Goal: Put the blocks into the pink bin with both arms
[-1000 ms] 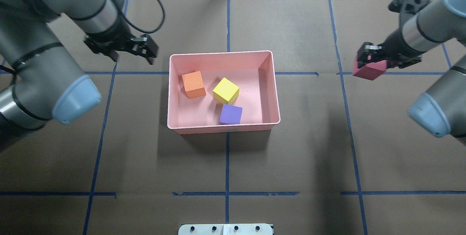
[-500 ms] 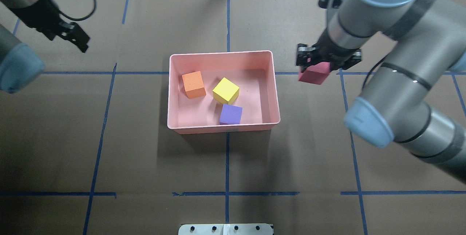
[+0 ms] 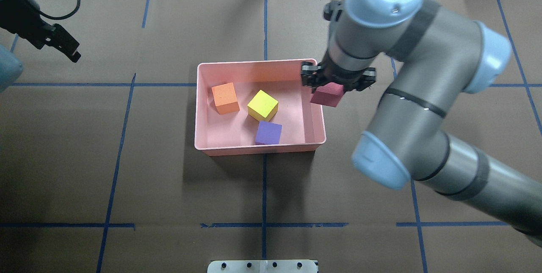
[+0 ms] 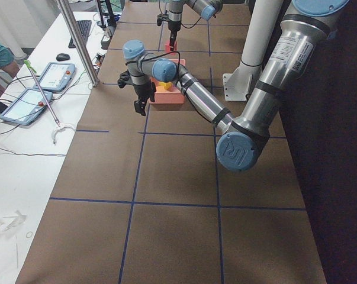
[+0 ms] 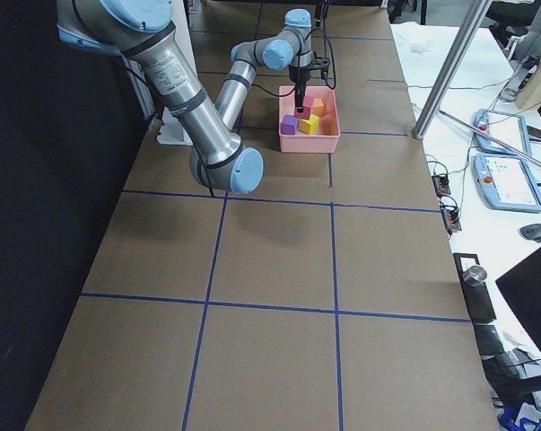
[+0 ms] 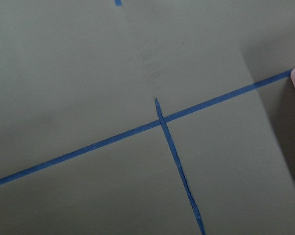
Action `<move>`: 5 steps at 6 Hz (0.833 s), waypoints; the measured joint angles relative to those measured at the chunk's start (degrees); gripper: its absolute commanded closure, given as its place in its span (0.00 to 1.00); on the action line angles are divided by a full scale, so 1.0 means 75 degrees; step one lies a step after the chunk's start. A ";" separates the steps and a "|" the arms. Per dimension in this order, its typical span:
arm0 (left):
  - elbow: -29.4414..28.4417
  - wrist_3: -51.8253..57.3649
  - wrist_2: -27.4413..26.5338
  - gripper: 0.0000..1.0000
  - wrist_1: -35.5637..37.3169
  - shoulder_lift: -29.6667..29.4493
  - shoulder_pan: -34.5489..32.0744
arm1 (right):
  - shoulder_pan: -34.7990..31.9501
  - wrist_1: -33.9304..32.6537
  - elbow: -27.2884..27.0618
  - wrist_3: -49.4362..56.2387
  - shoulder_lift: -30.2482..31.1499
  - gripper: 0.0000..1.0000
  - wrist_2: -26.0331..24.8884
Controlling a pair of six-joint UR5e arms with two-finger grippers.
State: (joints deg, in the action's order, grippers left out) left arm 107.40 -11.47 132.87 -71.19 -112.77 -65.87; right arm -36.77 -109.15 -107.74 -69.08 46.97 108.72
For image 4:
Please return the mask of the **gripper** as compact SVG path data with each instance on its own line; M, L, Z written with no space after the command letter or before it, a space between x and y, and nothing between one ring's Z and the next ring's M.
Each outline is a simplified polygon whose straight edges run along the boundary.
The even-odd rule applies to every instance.
M171 31L169 37L169 47L174 47L176 43L177 32L181 29L181 13L168 11L168 29Z
M134 101L134 109L141 116L146 116L146 102L148 100L155 101L155 86L149 76L139 71L135 66L129 66L128 72L138 96L138 100Z

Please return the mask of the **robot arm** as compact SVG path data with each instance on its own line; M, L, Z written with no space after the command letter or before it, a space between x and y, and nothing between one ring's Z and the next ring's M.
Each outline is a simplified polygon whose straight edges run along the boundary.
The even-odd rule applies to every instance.
M178 31L181 29L184 5L188 5L202 19L208 21L212 16L221 11L223 7L223 2L209 0L169 1L168 11L163 16L165 18L165 21L168 23L168 29L171 32L169 37L170 51L174 50L176 36Z
M281 106L286 87L305 71L315 46L335 32L346 1L250 1L252 17L239 66L223 76L227 101L244 101L235 117L180 62L146 51L140 40L123 45L127 70L119 87L133 86L137 113L155 99L155 81L175 85L192 106L222 135L216 146L220 163L235 172L257 162Z

